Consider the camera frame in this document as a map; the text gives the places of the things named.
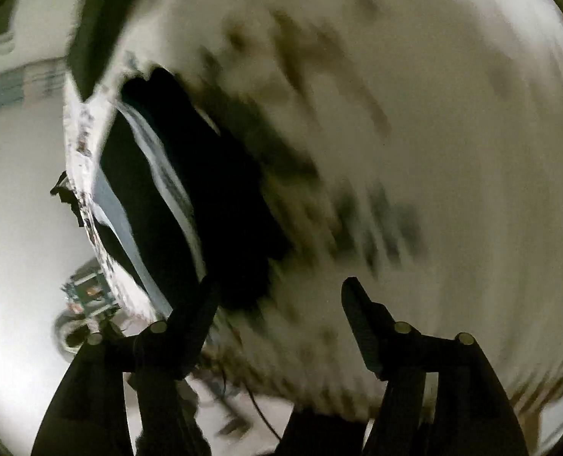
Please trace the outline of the black grey striped sweater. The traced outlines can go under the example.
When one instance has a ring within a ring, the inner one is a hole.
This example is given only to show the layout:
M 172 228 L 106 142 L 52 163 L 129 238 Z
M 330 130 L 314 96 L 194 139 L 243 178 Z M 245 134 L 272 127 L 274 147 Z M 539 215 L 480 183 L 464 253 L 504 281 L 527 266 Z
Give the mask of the black grey striped sweater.
M 259 319 L 293 244 L 269 208 L 267 171 L 301 163 L 254 105 L 216 93 L 204 111 L 164 68 L 127 79 L 113 100 L 92 185 L 105 249 L 163 315 L 200 291 Z

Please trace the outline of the floral bed sheet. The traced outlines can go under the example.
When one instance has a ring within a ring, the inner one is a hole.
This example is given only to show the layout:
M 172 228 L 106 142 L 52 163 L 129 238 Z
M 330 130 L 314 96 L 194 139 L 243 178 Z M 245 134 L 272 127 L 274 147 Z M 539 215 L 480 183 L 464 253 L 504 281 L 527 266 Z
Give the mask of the floral bed sheet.
M 267 171 L 293 244 L 259 319 L 220 306 L 200 367 L 364 420 L 384 388 L 342 282 L 423 334 L 473 334 L 519 416 L 563 397 L 563 0 L 134 0 L 94 93 L 64 84 L 66 167 L 114 296 L 92 185 L 122 84 L 164 68 L 204 111 L 254 105 L 301 163 Z

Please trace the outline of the left grey-blue curtain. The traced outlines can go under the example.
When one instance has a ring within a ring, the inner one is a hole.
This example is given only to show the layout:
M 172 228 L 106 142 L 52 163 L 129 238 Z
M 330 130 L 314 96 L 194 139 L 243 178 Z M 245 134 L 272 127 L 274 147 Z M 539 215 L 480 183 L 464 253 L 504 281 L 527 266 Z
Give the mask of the left grey-blue curtain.
M 0 110 L 33 103 L 61 91 L 66 58 L 46 58 L 0 72 Z

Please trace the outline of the folded black garment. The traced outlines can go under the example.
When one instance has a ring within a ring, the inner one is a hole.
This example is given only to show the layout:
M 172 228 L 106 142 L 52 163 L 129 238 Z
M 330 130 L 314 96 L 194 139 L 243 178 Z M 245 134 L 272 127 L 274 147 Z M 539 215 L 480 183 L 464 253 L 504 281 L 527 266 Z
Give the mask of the folded black garment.
M 133 1 L 83 0 L 78 27 L 67 55 L 67 65 L 80 100 L 86 101 L 94 93 Z

